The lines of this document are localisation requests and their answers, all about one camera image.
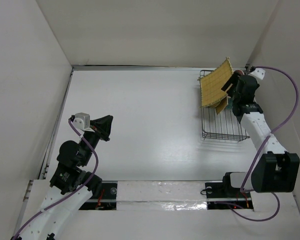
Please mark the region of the square bamboo tray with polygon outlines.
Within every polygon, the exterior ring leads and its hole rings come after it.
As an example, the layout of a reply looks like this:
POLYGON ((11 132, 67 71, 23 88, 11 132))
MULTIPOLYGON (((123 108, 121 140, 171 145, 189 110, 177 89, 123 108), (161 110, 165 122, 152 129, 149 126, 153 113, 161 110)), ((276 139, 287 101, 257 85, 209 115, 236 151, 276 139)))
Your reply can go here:
POLYGON ((201 107, 217 107, 227 97, 227 93, 222 90, 222 87, 232 74, 230 58, 226 57, 219 67, 199 78, 201 107))

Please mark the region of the scoop-shaped bamboo tray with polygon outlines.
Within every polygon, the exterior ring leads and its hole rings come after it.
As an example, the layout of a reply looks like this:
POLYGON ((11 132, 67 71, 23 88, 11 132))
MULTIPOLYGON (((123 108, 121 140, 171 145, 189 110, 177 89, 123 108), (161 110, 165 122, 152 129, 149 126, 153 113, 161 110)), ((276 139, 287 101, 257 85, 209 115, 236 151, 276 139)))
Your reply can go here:
POLYGON ((215 112, 219 115, 228 106, 228 98, 222 99, 219 104, 215 107, 215 112))

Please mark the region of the red teal floral plate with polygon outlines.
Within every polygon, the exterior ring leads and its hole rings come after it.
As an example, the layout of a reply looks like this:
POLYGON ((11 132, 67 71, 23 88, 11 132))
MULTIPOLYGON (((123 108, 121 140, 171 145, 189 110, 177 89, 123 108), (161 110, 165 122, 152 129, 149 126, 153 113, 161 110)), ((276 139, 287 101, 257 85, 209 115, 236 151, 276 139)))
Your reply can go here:
MULTIPOLYGON (((236 71, 234 71, 234 73, 237 73, 240 76, 244 75, 244 72, 242 70, 236 70, 236 71)), ((228 103, 227 103, 227 106, 225 107, 225 109, 230 111, 233 108, 233 99, 228 97, 227 100, 228 100, 228 103)))

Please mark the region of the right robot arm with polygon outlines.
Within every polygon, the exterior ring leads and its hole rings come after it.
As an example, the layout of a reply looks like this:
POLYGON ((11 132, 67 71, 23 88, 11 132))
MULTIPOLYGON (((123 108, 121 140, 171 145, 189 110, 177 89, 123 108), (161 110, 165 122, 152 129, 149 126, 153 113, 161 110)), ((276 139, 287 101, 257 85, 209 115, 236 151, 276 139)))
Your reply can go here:
POLYGON ((232 113, 246 130, 256 149, 246 172, 242 193, 291 193, 296 184, 300 158, 277 140, 268 126, 264 112, 255 102, 255 93, 265 73, 258 68, 250 74, 235 71, 221 88, 232 100, 232 113))

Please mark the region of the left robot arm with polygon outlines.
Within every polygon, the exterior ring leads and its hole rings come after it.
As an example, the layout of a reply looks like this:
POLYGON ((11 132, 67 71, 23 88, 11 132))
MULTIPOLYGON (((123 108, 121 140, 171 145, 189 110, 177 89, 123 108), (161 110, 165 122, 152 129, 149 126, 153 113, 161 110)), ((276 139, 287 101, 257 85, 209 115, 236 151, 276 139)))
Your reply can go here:
POLYGON ((99 141, 110 140, 113 116, 92 120, 89 114, 76 113, 68 124, 78 135, 79 142, 65 141, 56 158, 58 165, 49 181, 49 189, 38 212, 14 234, 14 240, 57 240, 71 218, 90 198, 102 198, 103 180, 96 169, 84 171, 90 158, 98 157, 99 141))

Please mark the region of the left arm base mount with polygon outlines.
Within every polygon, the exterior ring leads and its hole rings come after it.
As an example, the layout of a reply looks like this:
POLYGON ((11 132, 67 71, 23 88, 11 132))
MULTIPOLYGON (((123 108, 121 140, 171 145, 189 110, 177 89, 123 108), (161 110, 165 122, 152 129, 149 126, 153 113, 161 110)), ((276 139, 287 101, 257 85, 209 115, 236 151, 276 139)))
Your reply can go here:
POLYGON ((92 196, 80 208, 81 211, 112 211, 117 209, 117 181, 104 181, 98 195, 92 196))

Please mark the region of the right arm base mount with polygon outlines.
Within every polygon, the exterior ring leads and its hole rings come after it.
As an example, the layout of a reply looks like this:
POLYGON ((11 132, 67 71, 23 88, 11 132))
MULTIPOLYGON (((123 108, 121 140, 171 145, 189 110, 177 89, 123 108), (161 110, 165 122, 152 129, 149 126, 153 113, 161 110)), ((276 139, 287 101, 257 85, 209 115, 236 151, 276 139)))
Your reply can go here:
POLYGON ((240 191, 244 172, 226 172, 222 180, 207 181, 200 194, 206 196, 208 210, 253 210, 250 193, 240 191))

